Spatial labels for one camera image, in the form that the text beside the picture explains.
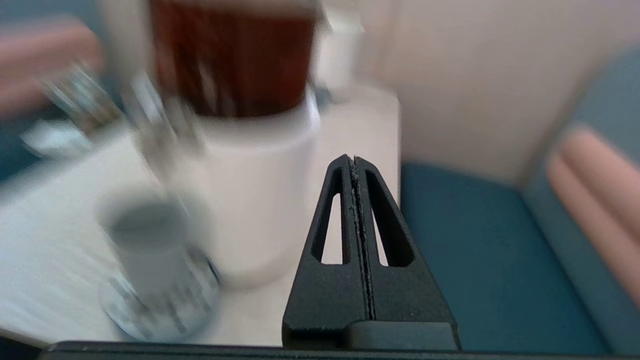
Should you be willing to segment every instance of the beige wall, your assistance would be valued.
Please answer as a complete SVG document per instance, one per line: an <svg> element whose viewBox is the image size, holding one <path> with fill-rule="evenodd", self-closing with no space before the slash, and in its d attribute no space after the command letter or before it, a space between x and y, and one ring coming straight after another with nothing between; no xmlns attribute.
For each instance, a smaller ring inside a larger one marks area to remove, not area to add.
<svg viewBox="0 0 640 360"><path fill-rule="evenodd" d="M126 80L148 59L143 0L100 1ZM512 184L596 70L640 42L640 0L359 3L367 30L360 70L399 94L403 160Z"/></svg>

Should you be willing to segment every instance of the cup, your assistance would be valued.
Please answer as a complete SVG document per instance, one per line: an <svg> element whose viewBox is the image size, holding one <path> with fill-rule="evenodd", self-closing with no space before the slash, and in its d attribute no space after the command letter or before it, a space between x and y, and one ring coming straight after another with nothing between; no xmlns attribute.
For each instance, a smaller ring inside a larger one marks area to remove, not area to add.
<svg viewBox="0 0 640 360"><path fill-rule="evenodd" d="M123 274L143 304L168 294L188 278L191 231L179 201L134 197L112 206L102 226Z"/></svg>

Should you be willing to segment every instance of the dark liquid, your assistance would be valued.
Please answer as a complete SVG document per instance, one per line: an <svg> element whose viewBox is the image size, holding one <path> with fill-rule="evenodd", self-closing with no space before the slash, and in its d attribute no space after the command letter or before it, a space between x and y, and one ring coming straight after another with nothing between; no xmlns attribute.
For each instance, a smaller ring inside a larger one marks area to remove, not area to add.
<svg viewBox="0 0 640 360"><path fill-rule="evenodd" d="M299 105L315 11L277 15L215 2L149 1L162 93L203 116L263 116Z"/></svg>

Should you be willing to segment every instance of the blue seat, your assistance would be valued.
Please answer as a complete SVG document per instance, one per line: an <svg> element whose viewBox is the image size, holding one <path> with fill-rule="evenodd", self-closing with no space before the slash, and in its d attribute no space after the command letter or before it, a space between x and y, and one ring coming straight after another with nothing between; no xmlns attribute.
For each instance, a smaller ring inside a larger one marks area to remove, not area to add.
<svg viewBox="0 0 640 360"><path fill-rule="evenodd" d="M610 352L516 190L407 164L401 204L464 350Z"/></svg>

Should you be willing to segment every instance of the white table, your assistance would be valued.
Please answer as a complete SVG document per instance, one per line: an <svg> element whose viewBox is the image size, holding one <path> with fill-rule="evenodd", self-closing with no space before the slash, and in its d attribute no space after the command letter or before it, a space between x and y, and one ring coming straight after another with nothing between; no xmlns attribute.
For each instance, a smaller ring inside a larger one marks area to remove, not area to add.
<svg viewBox="0 0 640 360"><path fill-rule="evenodd" d="M350 101L331 105L321 116L309 197L318 198L327 165L349 154L374 163L397 199L400 124L395 95L359 86ZM99 289L115 259L95 211L104 194L150 183L151 178L123 131L105 141L77 163L31 169L0 188L0 335L39 347L65 340L123 340L99 304ZM309 223L315 205L308 205ZM340 259L339 224L334 211L325 251L331 263ZM260 288L224 290L218 319L188 342L281 345L282 315L295 270Z"/></svg>

